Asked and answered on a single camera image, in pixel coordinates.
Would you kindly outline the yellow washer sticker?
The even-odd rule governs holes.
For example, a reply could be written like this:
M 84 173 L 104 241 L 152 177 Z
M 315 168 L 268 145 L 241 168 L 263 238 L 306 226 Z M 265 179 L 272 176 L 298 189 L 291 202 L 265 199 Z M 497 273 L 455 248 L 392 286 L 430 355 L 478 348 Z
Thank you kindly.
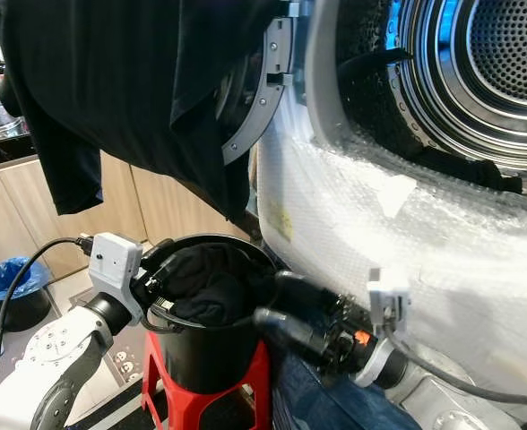
M 291 241 L 295 229 L 293 229 L 291 217 L 284 205 L 276 201 L 267 202 L 264 213 L 266 213 L 267 224 L 272 226 L 285 241 Z

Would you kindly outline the bubble-wrapped white washing machine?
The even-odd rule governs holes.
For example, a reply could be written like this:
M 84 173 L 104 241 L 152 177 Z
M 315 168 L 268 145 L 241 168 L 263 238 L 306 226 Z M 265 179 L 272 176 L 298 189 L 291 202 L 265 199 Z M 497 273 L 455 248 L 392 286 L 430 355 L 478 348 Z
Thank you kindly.
M 282 261 L 361 302 L 371 269 L 407 283 L 406 328 L 481 388 L 527 396 L 527 177 L 427 143 L 395 95 L 391 0 L 297 0 L 293 87 L 258 143 L 263 240 Z M 373 185 L 418 188 L 394 219 Z M 284 205 L 292 240 L 266 221 Z

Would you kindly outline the black shirt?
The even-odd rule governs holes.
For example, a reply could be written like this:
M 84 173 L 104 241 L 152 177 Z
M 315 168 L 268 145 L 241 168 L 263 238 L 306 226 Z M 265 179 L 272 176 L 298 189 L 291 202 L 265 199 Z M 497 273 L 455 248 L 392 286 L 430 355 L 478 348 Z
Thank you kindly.
M 279 8 L 279 0 L 3 0 L 4 82 L 56 212 L 103 202 L 108 154 L 173 177 L 244 227 L 246 161 L 224 163 L 213 94 L 263 44 Z

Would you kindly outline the blue denim jeans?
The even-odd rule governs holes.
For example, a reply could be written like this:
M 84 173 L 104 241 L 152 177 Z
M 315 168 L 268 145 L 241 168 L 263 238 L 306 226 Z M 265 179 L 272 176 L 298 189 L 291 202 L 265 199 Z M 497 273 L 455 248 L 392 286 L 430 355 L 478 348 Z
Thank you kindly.
M 324 383 L 299 357 L 270 347 L 272 429 L 419 430 L 381 389 L 350 380 Z

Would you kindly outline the white tape piece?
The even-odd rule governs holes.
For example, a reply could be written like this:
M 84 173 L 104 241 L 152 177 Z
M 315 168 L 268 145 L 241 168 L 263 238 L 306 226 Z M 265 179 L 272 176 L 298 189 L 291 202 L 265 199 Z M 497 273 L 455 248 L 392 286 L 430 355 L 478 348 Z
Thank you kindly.
M 394 219 L 418 188 L 418 180 L 406 175 L 383 177 L 373 185 L 376 203 L 384 218 Z

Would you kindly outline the wooden cabinet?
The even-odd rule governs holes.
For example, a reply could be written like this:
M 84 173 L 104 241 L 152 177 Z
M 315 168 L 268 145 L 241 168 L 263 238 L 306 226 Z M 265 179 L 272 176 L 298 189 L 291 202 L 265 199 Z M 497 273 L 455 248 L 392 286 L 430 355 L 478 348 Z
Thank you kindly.
M 34 157 L 0 168 L 0 262 L 33 254 L 59 237 L 111 232 L 156 245 L 165 238 L 226 234 L 249 238 L 172 177 L 102 155 L 104 202 L 58 214 Z

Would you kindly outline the steel washer drum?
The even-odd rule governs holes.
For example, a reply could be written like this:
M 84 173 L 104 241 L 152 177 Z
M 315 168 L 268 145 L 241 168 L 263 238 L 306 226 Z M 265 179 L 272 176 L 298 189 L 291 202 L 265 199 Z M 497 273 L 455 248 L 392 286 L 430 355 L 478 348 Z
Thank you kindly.
M 427 143 L 527 177 L 527 0 L 391 0 L 395 95 Z

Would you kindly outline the red plastic stool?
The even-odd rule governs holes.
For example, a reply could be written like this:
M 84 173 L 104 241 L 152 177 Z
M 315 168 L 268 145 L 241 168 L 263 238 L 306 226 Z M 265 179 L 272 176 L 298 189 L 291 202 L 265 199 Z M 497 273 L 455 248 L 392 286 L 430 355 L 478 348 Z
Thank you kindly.
M 212 347 L 146 333 L 141 405 L 154 430 L 217 430 L 215 405 L 250 401 L 246 430 L 272 429 L 269 353 L 260 340 Z

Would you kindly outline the black plastic bucket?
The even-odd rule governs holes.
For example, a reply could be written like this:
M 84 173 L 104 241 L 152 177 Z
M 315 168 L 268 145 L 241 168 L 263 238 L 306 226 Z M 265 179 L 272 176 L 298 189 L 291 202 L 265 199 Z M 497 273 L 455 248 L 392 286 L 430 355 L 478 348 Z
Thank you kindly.
M 131 290 L 157 333 L 170 380 L 195 393 L 242 385 L 260 333 L 252 312 L 274 304 L 276 263 L 230 235 L 162 240 L 143 255 Z

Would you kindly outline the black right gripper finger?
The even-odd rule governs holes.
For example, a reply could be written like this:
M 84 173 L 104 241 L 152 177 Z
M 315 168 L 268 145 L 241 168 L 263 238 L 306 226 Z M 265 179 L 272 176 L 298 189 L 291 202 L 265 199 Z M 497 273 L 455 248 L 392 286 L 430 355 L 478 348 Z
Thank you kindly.
M 277 271 L 274 275 L 277 310 L 299 314 L 328 314 L 339 303 L 339 295 L 294 271 Z
M 255 327 L 268 339 L 312 365 L 332 360 L 329 340 L 305 321 L 271 308 L 256 308 L 252 315 Z

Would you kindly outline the black clothes bundle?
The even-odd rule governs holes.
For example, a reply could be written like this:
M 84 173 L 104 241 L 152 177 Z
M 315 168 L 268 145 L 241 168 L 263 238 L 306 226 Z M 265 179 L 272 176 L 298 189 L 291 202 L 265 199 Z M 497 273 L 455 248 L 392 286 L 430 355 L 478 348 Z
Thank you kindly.
M 162 266 L 169 314 L 206 327 L 231 326 L 255 310 L 271 266 L 227 243 L 203 243 L 173 254 Z

